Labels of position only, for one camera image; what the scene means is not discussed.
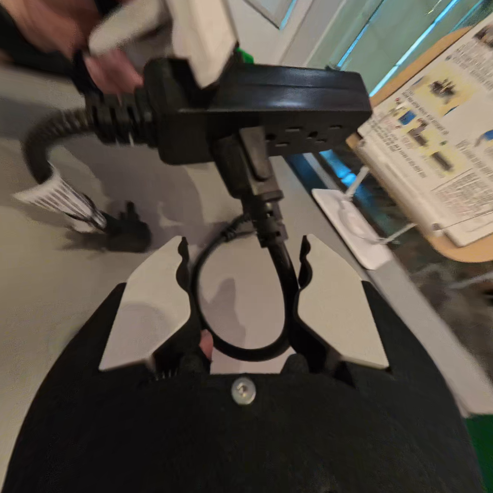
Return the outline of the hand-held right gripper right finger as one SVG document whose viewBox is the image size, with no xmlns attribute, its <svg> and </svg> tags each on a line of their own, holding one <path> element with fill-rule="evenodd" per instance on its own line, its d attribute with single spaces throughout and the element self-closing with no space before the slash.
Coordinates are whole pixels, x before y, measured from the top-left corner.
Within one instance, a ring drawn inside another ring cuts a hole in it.
<svg viewBox="0 0 493 493">
<path fill-rule="evenodd" d="M 336 361 L 386 370 L 390 363 L 363 280 L 322 240 L 305 235 L 295 314 Z"/>
</svg>

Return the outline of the person's left hand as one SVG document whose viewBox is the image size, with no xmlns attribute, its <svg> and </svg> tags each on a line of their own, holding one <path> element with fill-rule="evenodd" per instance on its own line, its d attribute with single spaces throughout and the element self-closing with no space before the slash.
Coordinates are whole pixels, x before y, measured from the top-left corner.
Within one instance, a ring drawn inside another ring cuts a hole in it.
<svg viewBox="0 0 493 493">
<path fill-rule="evenodd" d="M 88 39 L 105 16 L 127 2 L 1 1 L 1 8 L 5 8 L 14 19 L 25 39 L 40 51 L 58 51 L 71 59 L 81 50 L 89 75 L 101 94 L 120 95 L 141 87 L 141 74 L 120 49 L 102 56 L 90 55 Z M 1 62 L 13 64 L 3 52 Z"/>
</svg>

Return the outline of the printed instruction sheet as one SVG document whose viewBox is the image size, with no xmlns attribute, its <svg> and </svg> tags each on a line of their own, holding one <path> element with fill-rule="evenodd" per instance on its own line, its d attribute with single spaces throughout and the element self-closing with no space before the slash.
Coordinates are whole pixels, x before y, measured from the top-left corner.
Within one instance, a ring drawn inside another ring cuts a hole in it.
<svg viewBox="0 0 493 493">
<path fill-rule="evenodd" d="M 400 159 L 464 247 L 492 234 L 492 15 L 374 107 L 362 139 Z"/>
</svg>

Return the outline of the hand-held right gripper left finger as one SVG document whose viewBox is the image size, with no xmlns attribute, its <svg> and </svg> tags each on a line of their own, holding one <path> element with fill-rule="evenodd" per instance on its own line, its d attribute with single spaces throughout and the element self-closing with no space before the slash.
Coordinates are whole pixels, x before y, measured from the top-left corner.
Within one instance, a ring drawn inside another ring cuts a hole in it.
<svg viewBox="0 0 493 493">
<path fill-rule="evenodd" d="M 100 371 L 143 364 L 152 372 L 175 372 L 181 358 L 199 348 L 200 340 L 188 242 L 176 236 L 129 276 Z"/>
</svg>

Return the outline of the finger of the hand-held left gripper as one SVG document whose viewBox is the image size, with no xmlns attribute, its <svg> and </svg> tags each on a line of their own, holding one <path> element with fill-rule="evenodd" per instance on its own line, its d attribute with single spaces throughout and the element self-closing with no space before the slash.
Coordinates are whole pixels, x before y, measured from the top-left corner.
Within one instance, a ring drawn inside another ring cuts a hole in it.
<svg viewBox="0 0 493 493">
<path fill-rule="evenodd" d="M 93 28 L 88 52 L 102 56 L 120 49 L 144 58 L 163 56 L 170 49 L 171 24 L 166 1 L 129 1 Z"/>
<path fill-rule="evenodd" d="M 227 1 L 169 1 L 171 52 L 204 89 L 222 75 L 238 37 Z"/>
</svg>

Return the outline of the clear stand with white base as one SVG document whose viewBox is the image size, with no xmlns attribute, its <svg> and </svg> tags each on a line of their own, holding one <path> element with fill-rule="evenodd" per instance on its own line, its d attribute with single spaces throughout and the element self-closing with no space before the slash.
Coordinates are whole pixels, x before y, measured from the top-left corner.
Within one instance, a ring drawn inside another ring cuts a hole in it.
<svg viewBox="0 0 493 493">
<path fill-rule="evenodd" d="M 313 189 L 311 194 L 360 265 L 373 271 L 391 261 L 392 255 L 387 245 L 415 228 L 416 224 L 408 223 L 385 238 L 377 235 L 353 201 L 357 188 L 368 174 L 369 168 L 363 166 L 346 192 Z"/>
</svg>

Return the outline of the instruction sheet on wooden board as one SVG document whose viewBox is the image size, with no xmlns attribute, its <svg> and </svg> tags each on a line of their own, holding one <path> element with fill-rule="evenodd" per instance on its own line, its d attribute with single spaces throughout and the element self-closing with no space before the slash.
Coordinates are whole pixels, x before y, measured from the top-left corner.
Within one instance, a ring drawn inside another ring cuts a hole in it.
<svg viewBox="0 0 493 493">
<path fill-rule="evenodd" d="M 410 79 L 415 77 L 417 73 L 422 71 L 450 46 L 457 43 L 458 40 L 463 38 L 469 31 L 472 30 L 472 28 L 473 27 L 465 27 L 458 29 L 450 34 L 447 34 L 441 40 L 436 42 L 435 45 L 419 56 L 397 76 L 392 77 L 389 82 L 385 83 L 384 87 L 371 97 L 372 106 L 376 107 L 387 98 L 393 96 L 393 94 L 404 86 Z M 400 211 L 404 213 L 406 219 L 410 223 L 416 224 L 416 228 L 420 234 L 434 248 L 435 251 L 448 259 L 463 263 L 481 263 L 492 261 L 492 235 L 481 238 L 477 242 L 471 243 L 465 247 L 458 247 L 447 237 L 436 236 L 430 229 L 426 229 L 423 225 L 423 220 L 419 218 L 418 213 L 412 209 L 410 204 L 403 201 L 402 194 L 398 192 L 397 186 L 390 184 L 390 182 L 382 177 L 375 164 L 369 164 L 365 161 L 361 154 L 360 141 L 361 136 L 357 132 L 353 133 L 346 140 L 351 151 L 353 151 L 360 158 L 362 163 L 369 169 L 369 173 L 376 179 L 379 185 L 395 202 Z"/>
</svg>

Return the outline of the white sheet clip bar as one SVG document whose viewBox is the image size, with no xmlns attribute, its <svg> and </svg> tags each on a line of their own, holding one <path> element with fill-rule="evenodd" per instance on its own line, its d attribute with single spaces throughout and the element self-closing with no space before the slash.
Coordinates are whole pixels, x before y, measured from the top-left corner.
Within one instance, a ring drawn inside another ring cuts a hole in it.
<svg viewBox="0 0 493 493">
<path fill-rule="evenodd" d="M 367 139 L 360 140 L 354 151 L 406 216 L 416 223 L 428 243 L 435 248 L 437 242 L 446 238 L 445 230 L 449 224 L 443 213 L 437 210 L 436 205 L 413 180 L 400 170 L 400 159 L 388 156 L 378 145 Z"/>
</svg>

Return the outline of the black power plug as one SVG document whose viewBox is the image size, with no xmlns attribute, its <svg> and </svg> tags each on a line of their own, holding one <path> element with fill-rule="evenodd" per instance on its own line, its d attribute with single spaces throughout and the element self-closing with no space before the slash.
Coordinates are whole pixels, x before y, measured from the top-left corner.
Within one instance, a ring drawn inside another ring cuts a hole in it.
<svg viewBox="0 0 493 493">
<path fill-rule="evenodd" d="M 229 195 L 241 202 L 243 214 L 262 248 L 287 239 L 280 211 L 284 199 L 268 157 L 263 127 L 248 127 L 209 143 L 209 150 Z"/>
</svg>

